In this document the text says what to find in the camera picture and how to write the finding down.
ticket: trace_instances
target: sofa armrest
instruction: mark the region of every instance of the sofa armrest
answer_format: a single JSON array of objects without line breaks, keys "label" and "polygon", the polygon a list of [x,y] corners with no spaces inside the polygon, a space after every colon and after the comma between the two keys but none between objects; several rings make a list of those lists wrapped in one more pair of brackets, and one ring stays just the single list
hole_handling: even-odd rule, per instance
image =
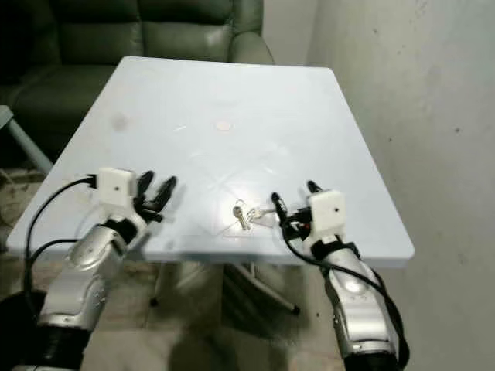
[{"label": "sofa armrest", "polygon": [[234,37],[230,45],[230,62],[274,64],[265,41],[256,32],[243,32]]}]

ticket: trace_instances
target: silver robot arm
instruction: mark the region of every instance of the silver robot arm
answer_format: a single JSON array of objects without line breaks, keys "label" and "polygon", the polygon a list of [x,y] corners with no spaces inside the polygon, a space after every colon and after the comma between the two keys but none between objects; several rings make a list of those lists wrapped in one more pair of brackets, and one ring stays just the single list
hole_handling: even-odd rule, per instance
[{"label": "silver robot arm", "polygon": [[79,369],[90,334],[107,300],[111,280],[126,253],[146,234],[176,185],[164,182],[152,201],[144,192],[152,173],[136,179],[133,172],[103,168],[97,176],[100,204],[110,215],[75,243],[66,266],[50,285],[39,313],[35,336],[25,364],[14,370]]},{"label": "silver robot arm", "polygon": [[[282,234],[294,254],[320,266],[333,306],[333,327],[347,371],[398,371],[409,350],[397,308],[384,283],[361,259],[353,243],[344,243],[346,205],[338,191],[308,182],[309,206],[288,216],[280,196],[272,200]],[[291,240],[301,239],[304,253]]]}]

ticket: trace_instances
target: green leather sofa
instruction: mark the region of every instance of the green leather sofa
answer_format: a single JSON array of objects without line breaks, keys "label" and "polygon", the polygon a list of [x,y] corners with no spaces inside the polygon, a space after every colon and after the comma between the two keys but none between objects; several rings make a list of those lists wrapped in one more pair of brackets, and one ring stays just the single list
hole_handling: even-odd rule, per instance
[{"label": "green leather sofa", "polygon": [[123,56],[270,64],[262,0],[19,0],[32,16],[29,67],[0,84],[55,159]]}]

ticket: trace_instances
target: sofa backrest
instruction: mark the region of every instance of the sofa backrest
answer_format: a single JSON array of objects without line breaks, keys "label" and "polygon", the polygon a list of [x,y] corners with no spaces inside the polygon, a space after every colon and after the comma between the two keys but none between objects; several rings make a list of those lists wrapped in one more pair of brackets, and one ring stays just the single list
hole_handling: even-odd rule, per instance
[{"label": "sofa backrest", "polygon": [[34,63],[117,64],[123,56],[228,61],[231,40],[261,32],[262,0],[23,0]]}]

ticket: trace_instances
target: white wall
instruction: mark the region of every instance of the white wall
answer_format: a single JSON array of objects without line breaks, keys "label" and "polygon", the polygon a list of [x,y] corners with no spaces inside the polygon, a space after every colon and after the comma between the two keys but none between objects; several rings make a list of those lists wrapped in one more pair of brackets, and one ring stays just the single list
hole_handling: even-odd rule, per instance
[{"label": "white wall", "polygon": [[493,369],[495,2],[320,0],[330,66],[415,243],[386,272],[409,370]]},{"label": "white wall", "polygon": [[318,0],[265,0],[263,38],[281,65],[306,64]]}]

